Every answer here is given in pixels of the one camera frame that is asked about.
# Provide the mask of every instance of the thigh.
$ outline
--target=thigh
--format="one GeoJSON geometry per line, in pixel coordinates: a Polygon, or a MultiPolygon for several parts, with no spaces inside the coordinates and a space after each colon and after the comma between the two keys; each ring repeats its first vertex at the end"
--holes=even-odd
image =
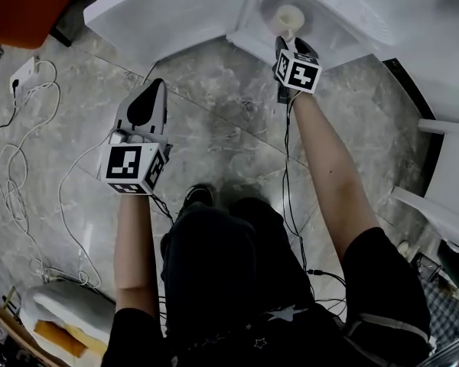
{"type": "Polygon", "coordinates": [[[268,310],[308,296],[309,278],[291,250],[282,216],[255,198],[238,201],[229,213],[245,220],[256,231],[252,240],[261,308],[268,310]]]}
{"type": "Polygon", "coordinates": [[[199,206],[164,237],[168,327],[179,337],[217,332],[251,314],[256,287],[252,227],[199,206]]]}

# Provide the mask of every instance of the black shoe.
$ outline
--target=black shoe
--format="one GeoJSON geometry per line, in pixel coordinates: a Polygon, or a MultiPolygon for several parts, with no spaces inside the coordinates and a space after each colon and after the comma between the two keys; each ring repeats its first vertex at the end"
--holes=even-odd
{"type": "Polygon", "coordinates": [[[211,190],[208,186],[203,184],[192,186],[187,192],[184,200],[184,205],[182,206],[180,213],[185,211],[194,203],[202,203],[206,206],[214,205],[213,194],[211,193],[211,190]]]}

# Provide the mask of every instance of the cup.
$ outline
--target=cup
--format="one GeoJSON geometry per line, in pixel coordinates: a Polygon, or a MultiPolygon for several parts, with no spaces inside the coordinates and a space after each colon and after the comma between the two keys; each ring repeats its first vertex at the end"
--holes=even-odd
{"type": "Polygon", "coordinates": [[[272,17],[269,27],[272,33],[289,42],[303,25],[303,11],[294,5],[281,5],[272,17]]]}

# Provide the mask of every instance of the gray marble floor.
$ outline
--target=gray marble floor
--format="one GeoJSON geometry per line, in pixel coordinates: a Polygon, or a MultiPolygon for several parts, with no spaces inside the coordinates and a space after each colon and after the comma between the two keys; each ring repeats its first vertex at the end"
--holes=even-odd
{"type": "MultiPolygon", "coordinates": [[[[117,106],[141,84],[147,70],[119,57],[88,30],[70,48],[52,39],[39,50],[6,47],[0,60],[0,123],[9,118],[13,107],[9,77],[32,55],[56,65],[61,103],[53,121],[23,147],[28,179],[22,196],[30,234],[48,264],[72,274],[80,266],[94,279],[63,228],[58,184],[71,163],[106,136],[117,106]]],[[[50,74],[48,67],[41,68],[43,80],[50,74]]],[[[258,192],[282,213],[285,109],[275,101],[270,67],[219,39],[161,61],[148,79],[155,77],[162,77],[170,89],[166,133],[174,148],[157,186],[170,211],[177,213],[190,185],[204,182],[226,195],[258,192]]],[[[49,116],[55,96],[53,89],[34,95],[12,125],[0,130],[0,152],[7,143],[17,144],[29,128],[49,116]]],[[[372,56],[324,73],[317,100],[349,148],[388,237],[395,244],[403,239],[415,244],[425,219],[389,196],[395,185],[412,191],[422,185],[429,136],[417,130],[419,115],[411,100],[372,56]]],[[[291,122],[290,145],[291,202],[308,266],[339,274],[295,121],[291,122]]],[[[12,165],[12,176],[20,167],[19,163],[12,165]]],[[[98,170],[99,151],[93,151],[73,168],[63,186],[62,201],[70,231],[83,243],[102,276],[101,291],[113,297],[119,197],[100,183],[98,170]]],[[[170,223],[157,208],[151,217],[158,247],[170,223]]],[[[298,240],[290,238],[290,243],[298,252],[298,240]]],[[[29,271],[31,256],[35,251],[30,241],[11,221],[0,197],[0,295],[11,285],[24,291],[40,281],[29,271]]],[[[159,252],[157,266],[160,270],[159,252]]],[[[339,284],[326,278],[312,280],[319,297],[343,296],[339,284]]]]}

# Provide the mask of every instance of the checkered cloth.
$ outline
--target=checkered cloth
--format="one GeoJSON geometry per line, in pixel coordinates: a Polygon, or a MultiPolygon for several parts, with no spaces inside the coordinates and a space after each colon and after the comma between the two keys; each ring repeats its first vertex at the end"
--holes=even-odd
{"type": "Polygon", "coordinates": [[[459,300],[443,292],[437,281],[420,278],[430,310],[430,331],[437,352],[459,338],[459,300]]]}

